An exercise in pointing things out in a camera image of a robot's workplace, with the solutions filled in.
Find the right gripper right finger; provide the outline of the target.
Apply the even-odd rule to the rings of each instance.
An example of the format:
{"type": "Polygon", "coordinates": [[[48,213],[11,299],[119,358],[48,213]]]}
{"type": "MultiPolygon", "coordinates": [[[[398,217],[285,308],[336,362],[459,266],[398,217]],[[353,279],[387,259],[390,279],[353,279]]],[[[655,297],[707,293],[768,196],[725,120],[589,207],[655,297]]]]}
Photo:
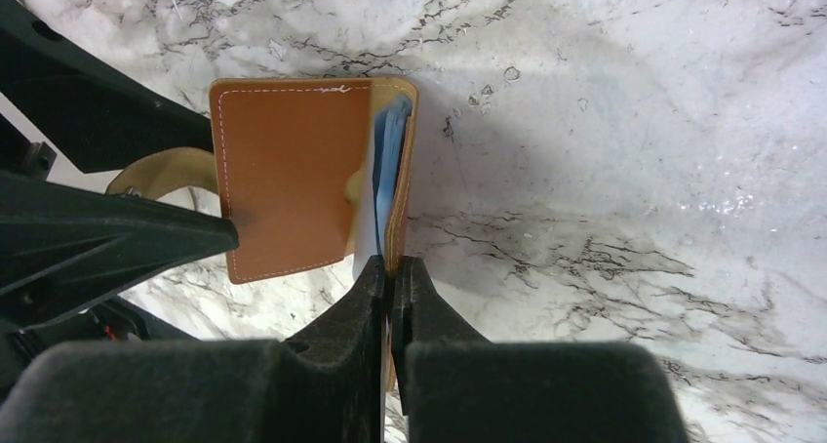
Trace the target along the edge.
{"type": "Polygon", "coordinates": [[[486,339],[401,260],[391,351],[412,442],[685,442],[671,386],[621,342],[486,339]]]}

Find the brown leather card holder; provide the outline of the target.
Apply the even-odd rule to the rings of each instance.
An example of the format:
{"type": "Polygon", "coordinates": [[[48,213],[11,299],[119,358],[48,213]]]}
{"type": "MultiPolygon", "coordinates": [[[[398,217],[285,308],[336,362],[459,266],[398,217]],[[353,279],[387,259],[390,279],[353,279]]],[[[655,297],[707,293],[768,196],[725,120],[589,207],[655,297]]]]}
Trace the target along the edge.
{"type": "Polygon", "coordinates": [[[235,284],[405,252],[418,88],[398,77],[218,79],[214,148],[163,150],[126,167],[110,194],[157,200],[192,186],[218,196],[238,247],[235,284]]]}

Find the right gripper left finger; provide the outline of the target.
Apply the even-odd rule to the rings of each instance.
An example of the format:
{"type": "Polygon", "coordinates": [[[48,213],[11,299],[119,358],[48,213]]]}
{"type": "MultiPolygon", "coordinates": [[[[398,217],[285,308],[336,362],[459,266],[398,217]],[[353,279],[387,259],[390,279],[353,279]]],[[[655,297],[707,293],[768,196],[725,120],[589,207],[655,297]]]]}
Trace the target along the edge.
{"type": "Polygon", "coordinates": [[[65,342],[1,408],[5,442],[379,442],[381,257],[288,340],[65,342]]]}

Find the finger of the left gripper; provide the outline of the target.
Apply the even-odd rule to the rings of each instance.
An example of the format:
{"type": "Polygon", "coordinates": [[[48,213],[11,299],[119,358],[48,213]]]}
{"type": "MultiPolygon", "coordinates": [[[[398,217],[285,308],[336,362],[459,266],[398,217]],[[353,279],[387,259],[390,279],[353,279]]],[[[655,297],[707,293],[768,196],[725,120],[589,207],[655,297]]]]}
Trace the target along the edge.
{"type": "Polygon", "coordinates": [[[97,59],[17,0],[1,0],[1,93],[82,172],[213,148],[207,118],[97,59]]]}

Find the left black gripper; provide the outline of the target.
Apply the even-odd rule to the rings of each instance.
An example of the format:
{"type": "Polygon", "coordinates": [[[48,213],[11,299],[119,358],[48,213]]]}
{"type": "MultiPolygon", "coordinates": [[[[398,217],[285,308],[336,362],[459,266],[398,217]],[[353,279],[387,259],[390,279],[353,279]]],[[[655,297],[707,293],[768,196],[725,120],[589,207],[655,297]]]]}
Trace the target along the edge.
{"type": "MultiPolygon", "coordinates": [[[[1,118],[3,170],[47,176],[56,158],[46,144],[31,142],[1,118]]],[[[231,221],[2,173],[1,328],[18,332],[1,335],[1,400],[37,355],[61,342],[191,340],[141,307],[112,297],[238,244],[231,221]]]]}

